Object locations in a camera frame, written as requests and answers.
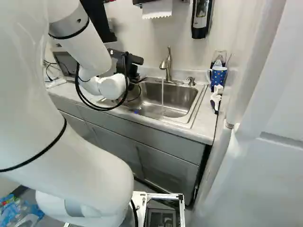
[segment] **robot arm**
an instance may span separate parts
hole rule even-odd
[[[77,0],[50,0],[51,23],[78,7]],[[37,190],[39,206],[51,217],[86,227],[117,227],[133,194],[133,174],[125,162],[81,138],[48,96],[41,77],[46,10],[44,0],[1,4],[0,174]],[[110,66],[91,23],[61,43],[81,63],[83,80]]]
[[[97,77],[112,60],[79,0],[48,1],[48,15],[49,35],[80,64],[79,84],[92,95],[118,99],[126,90],[125,77]]]

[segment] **stainless steel sink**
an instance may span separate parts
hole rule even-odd
[[[164,122],[174,124],[186,124],[193,115],[196,106],[201,103],[201,94],[204,93],[203,84],[196,84],[194,87],[188,85],[179,85],[172,83],[163,84],[163,105],[162,105],[162,83],[157,82],[156,78],[147,78],[139,83],[141,87],[141,95],[139,87],[135,85],[121,107],[128,112],[134,114],[159,119]],[[98,103],[102,105],[113,105],[113,101],[100,100]]]

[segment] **faucet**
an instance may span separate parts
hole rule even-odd
[[[160,62],[159,69],[166,70],[166,77],[165,77],[165,83],[172,83],[172,84],[183,84],[181,81],[172,80],[171,79],[171,65],[172,65],[172,58],[171,58],[171,52],[170,52],[170,46],[167,47],[169,53],[167,55],[167,58],[162,60]]]
[[[189,80],[189,83],[188,83],[189,86],[196,85],[194,77],[188,77],[186,80]]]

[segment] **running water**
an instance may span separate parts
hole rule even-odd
[[[164,115],[164,78],[162,78],[162,115]]]

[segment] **paper towel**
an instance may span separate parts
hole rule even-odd
[[[172,0],[157,0],[142,4],[143,19],[170,17],[172,13]]]

